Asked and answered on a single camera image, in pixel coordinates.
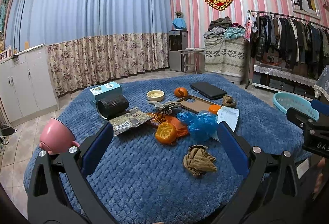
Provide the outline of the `person's right hand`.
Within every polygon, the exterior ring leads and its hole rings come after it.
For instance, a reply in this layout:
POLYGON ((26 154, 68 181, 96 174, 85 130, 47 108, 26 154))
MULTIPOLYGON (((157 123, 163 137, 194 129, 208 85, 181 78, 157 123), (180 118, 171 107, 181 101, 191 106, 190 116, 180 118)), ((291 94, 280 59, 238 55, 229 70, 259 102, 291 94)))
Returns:
POLYGON ((319 174, 317 176, 317 179, 316 179, 316 183, 315 183, 315 188, 314 188, 314 194, 316 193, 319 193, 320 191, 320 188, 322 186, 322 182, 323 182, 323 168, 326 164, 326 159, 325 158, 322 158, 319 163, 317 164, 317 169, 319 169, 319 174))

